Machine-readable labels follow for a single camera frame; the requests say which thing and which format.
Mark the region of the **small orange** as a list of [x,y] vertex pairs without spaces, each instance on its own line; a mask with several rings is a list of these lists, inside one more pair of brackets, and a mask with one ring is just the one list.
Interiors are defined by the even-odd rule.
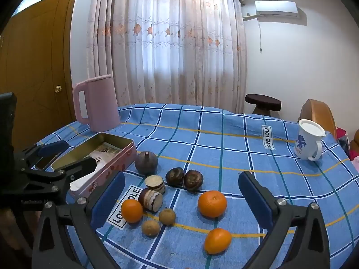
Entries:
[[210,231],[204,241],[204,251],[207,254],[219,254],[225,251],[231,244],[232,235],[222,228],[215,228]]
[[135,199],[127,199],[121,205],[122,217],[128,223],[137,223],[142,219],[143,207]]

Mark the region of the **purple round fruit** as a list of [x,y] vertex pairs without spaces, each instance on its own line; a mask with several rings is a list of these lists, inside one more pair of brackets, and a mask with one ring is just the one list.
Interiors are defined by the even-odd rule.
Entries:
[[138,154],[134,166],[140,174],[154,174],[158,167],[158,158],[153,152],[144,151]]

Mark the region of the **small orange front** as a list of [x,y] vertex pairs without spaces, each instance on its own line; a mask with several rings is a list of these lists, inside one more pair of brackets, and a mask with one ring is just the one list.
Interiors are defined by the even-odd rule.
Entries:
[[231,244],[232,235],[222,228],[215,228],[210,231],[204,241],[204,251],[207,254],[219,254],[225,251]]

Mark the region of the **large orange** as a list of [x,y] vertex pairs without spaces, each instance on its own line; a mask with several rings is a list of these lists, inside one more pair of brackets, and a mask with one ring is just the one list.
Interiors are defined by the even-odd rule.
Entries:
[[220,191],[207,191],[198,198],[198,210],[205,217],[213,219],[220,217],[226,208],[226,197]]

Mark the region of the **dark chestnut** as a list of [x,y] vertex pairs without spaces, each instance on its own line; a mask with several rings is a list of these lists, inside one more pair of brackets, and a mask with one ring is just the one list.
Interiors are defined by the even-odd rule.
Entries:
[[191,169],[184,176],[184,186],[187,191],[196,191],[203,184],[203,174]]
[[166,174],[166,182],[171,187],[179,187],[184,181],[184,171],[181,167],[172,168]]

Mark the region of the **white paper sheet in tin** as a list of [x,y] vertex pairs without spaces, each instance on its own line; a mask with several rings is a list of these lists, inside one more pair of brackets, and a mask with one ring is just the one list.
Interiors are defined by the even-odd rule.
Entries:
[[91,158],[90,171],[83,177],[78,178],[70,183],[70,192],[73,195],[80,195],[88,191],[92,191],[92,186],[97,185],[97,178],[101,175],[105,166],[111,162],[120,152],[121,148],[115,147],[108,142],[103,142],[90,152],[86,159]]

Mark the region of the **pink metal tin box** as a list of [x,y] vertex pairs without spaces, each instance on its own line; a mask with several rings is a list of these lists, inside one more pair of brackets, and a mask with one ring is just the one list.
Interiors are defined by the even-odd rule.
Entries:
[[137,151],[132,139],[101,132],[56,159],[51,168],[56,170],[85,157],[95,159],[97,166],[94,172],[70,183],[69,193],[72,197],[88,197],[96,187],[103,185],[113,172],[126,170],[136,156]]

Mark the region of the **brass door knob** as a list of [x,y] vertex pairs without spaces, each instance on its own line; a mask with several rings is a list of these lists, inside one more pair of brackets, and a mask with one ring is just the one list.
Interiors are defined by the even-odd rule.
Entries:
[[61,92],[62,91],[62,87],[61,86],[56,86],[55,87],[55,92],[56,93],[59,93],[59,92]]

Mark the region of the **pink electric kettle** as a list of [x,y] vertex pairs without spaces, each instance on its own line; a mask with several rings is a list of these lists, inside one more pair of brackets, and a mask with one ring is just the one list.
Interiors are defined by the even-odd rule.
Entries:
[[[81,114],[79,99],[81,92],[85,96],[86,118]],[[76,84],[72,97],[77,121],[81,124],[88,124],[92,132],[104,132],[120,124],[112,75],[97,76]]]

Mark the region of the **wooden door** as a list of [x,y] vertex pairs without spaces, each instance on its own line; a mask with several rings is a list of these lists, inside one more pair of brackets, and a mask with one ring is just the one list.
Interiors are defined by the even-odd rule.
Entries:
[[[17,97],[12,145],[37,143],[72,122],[64,71],[69,0],[42,0],[12,16],[1,35],[1,92]],[[62,91],[55,92],[61,86]]]

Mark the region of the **white blue floral mug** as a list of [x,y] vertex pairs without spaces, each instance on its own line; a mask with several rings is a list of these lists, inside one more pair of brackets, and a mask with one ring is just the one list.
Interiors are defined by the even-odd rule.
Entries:
[[322,138],[326,136],[325,130],[318,123],[307,119],[298,122],[299,131],[295,141],[295,154],[303,159],[315,162],[322,155]]

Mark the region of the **pink floral cushion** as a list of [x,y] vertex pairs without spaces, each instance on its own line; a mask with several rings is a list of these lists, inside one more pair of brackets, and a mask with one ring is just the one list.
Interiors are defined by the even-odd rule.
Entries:
[[359,171],[359,130],[356,131],[354,139],[351,141],[349,141],[348,133],[344,129],[337,128],[336,132],[337,142],[343,148],[356,170]]

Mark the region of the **blue plaid tablecloth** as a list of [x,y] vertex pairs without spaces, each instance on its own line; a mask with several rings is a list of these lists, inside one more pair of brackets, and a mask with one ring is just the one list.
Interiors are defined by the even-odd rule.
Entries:
[[[111,133],[132,139],[138,152],[153,152],[160,176],[176,167],[198,170],[204,177],[200,191],[220,191],[228,203],[221,218],[207,219],[197,210],[197,194],[166,187],[163,205],[175,211],[176,222],[154,238],[125,223],[116,203],[97,233],[120,267],[242,268],[266,234],[239,190],[242,171],[290,204],[319,205],[332,268],[340,268],[358,244],[358,172],[331,135],[322,140],[321,158],[311,162],[295,156],[298,124],[290,121],[155,103],[124,106],[119,115]],[[215,228],[229,231],[231,244],[207,254],[204,241]]]

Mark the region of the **brown wooden chair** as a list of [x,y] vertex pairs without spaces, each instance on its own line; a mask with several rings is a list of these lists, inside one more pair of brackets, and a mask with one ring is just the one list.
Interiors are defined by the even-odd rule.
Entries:
[[328,105],[322,101],[308,99],[301,108],[298,120],[307,119],[321,125],[324,130],[330,132],[334,139],[337,138],[337,127],[332,112]]

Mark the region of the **dark round stool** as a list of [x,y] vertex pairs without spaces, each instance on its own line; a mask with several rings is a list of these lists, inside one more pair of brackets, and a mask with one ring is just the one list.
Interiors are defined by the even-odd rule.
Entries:
[[247,94],[245,101],[254,104],[254,114],[271,116],[271,112],[279,112],[282,108],[282,102],[276,98],[262,94]]

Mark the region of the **pink floral curtain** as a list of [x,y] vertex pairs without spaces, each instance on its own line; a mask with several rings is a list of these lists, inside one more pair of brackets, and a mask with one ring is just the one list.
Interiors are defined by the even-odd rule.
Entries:
[[117,102],[244,107],[243,0],[91,0],[87,66]]

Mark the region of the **white air conditioner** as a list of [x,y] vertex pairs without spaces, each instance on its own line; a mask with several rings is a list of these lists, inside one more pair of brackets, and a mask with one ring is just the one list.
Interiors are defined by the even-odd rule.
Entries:
[[255,1],[255,15],[246,15],[243,20],[251,20],[260,17],[291,17],[298,18],[299,12],[295,2],[292,1]]

